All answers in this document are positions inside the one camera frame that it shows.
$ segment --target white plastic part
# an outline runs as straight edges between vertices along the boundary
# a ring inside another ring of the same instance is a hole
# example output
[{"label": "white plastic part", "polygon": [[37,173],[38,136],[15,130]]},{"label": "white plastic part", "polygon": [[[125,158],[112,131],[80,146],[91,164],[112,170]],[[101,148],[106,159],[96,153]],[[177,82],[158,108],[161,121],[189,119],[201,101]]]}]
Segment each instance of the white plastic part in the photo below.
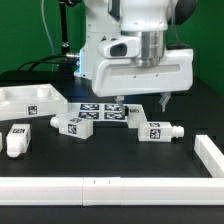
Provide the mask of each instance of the white plastic part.
[{"label": "white plastic part", "polygon": [[6,93],[4,89],[0,89],[0,102],[5,101]]},{"label": "white plastic part", "polygon": [[224,205],[224,179],[0,178],[0,205]]},{"label": "white plastic part", "polygon": [[50,96],[50,87],[49,86],[39,86],[37,88],[37,96],[40,98],[46,98]]},{"label": "white plastic part", "polygon": [[172,127],[169,122],[142,122],[138,128],[139,141],[171,142],[184,136],[183,127]]},{"label": "white plastic part", "polygon": [[67,111],[68,101],[50,84],[4,87],[0,91],[0,120],[48,116]]},{"label": "white plastic part", "polygon": [[3,149],[3,142],[2,142],[2,133],[0,133],[0,152]]},{"label": "white plastic part", "polygon": [[82,205],[83,178],[0,178],[1,205]]},{"label": "white plastic part", "polygon": [[8,156],[15,158],[26,153],[30,139],[29,124],[14,124],[6,137]]},{"label": "white plastic part", "polygon": [[102,59],[94,66],[98,96],[125,96],[188,90],[193,83],[193,51],[165,51],[159,66],[133,67],[131,59]]},{"label": "white plastic part", "polygon": [[196,136],[194,150],[212,177],[224,178],[224,155],[207,135]]},{"label": "white plastic part", "polygon": [[83,205],[120,205],[120,178],[84,178]]},{"label": "white plastic part", "polygon": [[127,122],[128,127],[130,129],[138,128],[141,122],[147,121],[142,105],[127,105],[127,106],[129,108]]},{"label": "white plastic part", "polygon": [[60,134],[81,139],[93,135],[93,121],[73,117],[72,115],[53,117],[50,121],[52,127],[58,128]]}]

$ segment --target small white connector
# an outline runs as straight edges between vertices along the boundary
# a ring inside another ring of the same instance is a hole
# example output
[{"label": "small white connector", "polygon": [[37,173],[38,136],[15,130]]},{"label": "small white connector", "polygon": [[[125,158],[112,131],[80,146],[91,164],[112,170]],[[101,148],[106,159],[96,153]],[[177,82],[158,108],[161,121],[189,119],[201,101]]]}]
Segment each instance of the small white connector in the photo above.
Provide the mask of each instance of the small white connector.
[{"label": "small white connector", "polygon": [[87,139],[93,134],[93,121],[74,118],[71,115],[53,117],[50,121],[50,125],[58,128],[60,134],[81,139]]},{"label": "small white connector", "polygon": [[184,128],[172,127],[169,122],[141,122],[138,128],[139,141],[171,142],[183,136]]},{"label": "small white connector", "polygon": [[8,156],[15,158],[26,153],[30,139],[29,124],[14,124],[6,137]]}]

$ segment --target black table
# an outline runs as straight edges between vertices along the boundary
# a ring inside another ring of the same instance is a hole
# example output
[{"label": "black table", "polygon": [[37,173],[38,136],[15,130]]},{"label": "black table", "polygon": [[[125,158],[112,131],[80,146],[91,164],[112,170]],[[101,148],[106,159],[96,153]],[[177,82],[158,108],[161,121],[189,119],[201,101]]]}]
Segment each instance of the black table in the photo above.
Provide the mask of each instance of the black table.
[{"label": "black table", "polygon": [[[0,86],[52,84],[69,102],[112,103],[96,97],[89,86],[57,72],[10,71]],[[199,79],[188,92],[173,93],[166,112],[158,107],[159,94],[128,96],[127,104],[142,104],[148,121],[183,126],[185,136],[171,143],[142,143],[127,124],[95,122],[94,135],[80,140],[59,135],[50,127],[52,116],[0,122],[5,140],[14,123],[30,123],[28,152],[8,158],[0,154],[2,177],[210,177],[193,151],[197,134],[207,134],[220,150],[224,144],[224,100]],[[8,223],[223,223],[222,206],[138,207],[0,207],[0,221]]]}]

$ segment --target white box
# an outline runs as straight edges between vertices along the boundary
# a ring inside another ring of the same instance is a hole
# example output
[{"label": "white box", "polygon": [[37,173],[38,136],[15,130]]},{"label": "white box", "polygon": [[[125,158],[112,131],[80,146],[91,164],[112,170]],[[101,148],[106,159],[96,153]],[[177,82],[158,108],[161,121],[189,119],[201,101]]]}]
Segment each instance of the white box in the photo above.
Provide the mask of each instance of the white box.
[{"label": "white box", "polygon": [[0,88],[0,120],[68,111],[68,101],[50,84]]}]

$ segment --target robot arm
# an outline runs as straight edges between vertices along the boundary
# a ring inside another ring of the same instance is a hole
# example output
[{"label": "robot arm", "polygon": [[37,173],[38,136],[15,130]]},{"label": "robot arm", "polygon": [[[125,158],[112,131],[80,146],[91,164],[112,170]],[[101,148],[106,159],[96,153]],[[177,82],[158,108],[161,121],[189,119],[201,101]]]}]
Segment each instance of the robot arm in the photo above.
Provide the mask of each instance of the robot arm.
[{"label": "robot arm", "polygon": [[87,42],[75,75],[91,80],[98,96],[188,90],[193,51],[167,50],[164,38],[172,9],[181,2],[85,0]]}]

